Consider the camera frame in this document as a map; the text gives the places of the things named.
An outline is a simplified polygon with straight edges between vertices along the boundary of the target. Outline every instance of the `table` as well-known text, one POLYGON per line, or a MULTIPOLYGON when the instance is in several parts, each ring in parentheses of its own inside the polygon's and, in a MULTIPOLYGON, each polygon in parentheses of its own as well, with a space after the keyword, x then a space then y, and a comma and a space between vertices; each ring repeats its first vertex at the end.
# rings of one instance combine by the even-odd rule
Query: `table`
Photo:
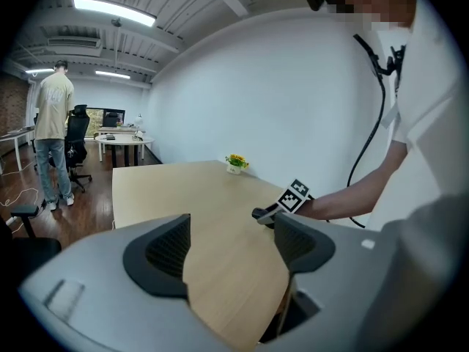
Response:
POLYGON ((110 144, 112 150, 112 166, 117 167, 116 163, 116 148, 115 146, 124 146, 124 163, 126 167, 129 167, 129 146, 133 146, 133 165, 139 165, 139 146, 152 143, 153 138, 144 136, 143 140, 134 139, 130 134, 114 134, 116 139, 107 140, 106 136, 96 137, 96 141, 99 142, 98 150, 100 154, 100 161, 103 161, 103 153, 101 150, 101 144, 110 144))
MULTIPOLYGON (((9 141, 10 139, 15 140, 16 163, 18 165, 18 171, 23 170, 23 167, 21 167, 20 151, 19 151, 19 148, 18 148, 18 138, 27 136, 26 140, 27 140, 28 144, 30 145, 31 144, 31 138, 30 138, 29 134, 32 133, 32 132, 34 132, 34 127, 26 127, 26 128, 23 128, 21 131, 19 131, 17 133, 9 133, 9 134, 5 134, 4 136, 0 137, 0 142, 9 141)), ((3 173, 3 169, 2 169, 1 164, 0 164, 0 175, 2 173, 3 173)))
MULTIPOLYGON (((137 131, 136 127, 111 127, 111 126, 102 126, 97 130, 99 134, 107 134, 107 133, 112 133, 112 134, 134 134, 137 131)), ((106 154, 106 145, 103 144, 103 153, 106 154)), ((145 159, 145 145, 143 144, 141 146, 141 159, 145 159)))
POLYGON ((251 217, 281 189, 226 164, 204 161, 117 168, 112 178, 116 228, 191 214, 184 264, 192 310, 236 350, 251 350, 282 300, 288 270, 273 231, 251 217))

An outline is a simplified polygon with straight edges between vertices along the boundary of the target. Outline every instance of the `ceiling air conditioning unit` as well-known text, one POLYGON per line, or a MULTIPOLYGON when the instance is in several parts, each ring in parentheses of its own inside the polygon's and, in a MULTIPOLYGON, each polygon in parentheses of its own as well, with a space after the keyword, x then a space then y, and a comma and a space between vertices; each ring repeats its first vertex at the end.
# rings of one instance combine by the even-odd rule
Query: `ceiling air conditioning unit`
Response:
POLYGON ((58 55, 99 56, 101 39, 90 37, 49 37, 48 50, 58 55))

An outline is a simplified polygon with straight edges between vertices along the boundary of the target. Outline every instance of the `brick wall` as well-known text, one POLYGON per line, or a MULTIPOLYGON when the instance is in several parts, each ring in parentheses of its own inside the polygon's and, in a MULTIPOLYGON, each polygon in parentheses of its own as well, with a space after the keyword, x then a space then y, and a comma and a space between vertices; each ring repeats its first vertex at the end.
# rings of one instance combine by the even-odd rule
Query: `brick wall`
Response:
MULTIPOLYGON (((0 72, 0 136, 24 126, 29 84, 9 74, 0 72)), ((26 141, 19 139, 19 144, 26 141)), ((13 140, 0 142, 0 155, 15 148, 13 140)))

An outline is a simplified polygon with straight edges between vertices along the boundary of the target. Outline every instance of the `potted plant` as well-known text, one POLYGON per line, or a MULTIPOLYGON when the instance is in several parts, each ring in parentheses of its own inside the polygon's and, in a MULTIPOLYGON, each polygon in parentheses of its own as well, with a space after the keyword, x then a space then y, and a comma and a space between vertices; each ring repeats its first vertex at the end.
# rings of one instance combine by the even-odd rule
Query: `potted plant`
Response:
POLYGON ((226 156, 225 160, 228 162, 226 171, 233 175, 239 175, 241 169, 249 167, 249 163, 241 155, 231 154, 230 156, 226 156))

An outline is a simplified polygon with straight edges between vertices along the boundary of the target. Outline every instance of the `forearm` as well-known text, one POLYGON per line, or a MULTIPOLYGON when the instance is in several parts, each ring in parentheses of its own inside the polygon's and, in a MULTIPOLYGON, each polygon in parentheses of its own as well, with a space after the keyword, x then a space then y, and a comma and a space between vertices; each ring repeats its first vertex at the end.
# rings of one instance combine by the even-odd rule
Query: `forearm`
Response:
POLYGON ((314 219, 340 219, 370 213, 389 179, 376 169, 357 183, 336 193, 307 202, 299 214, 314 219))

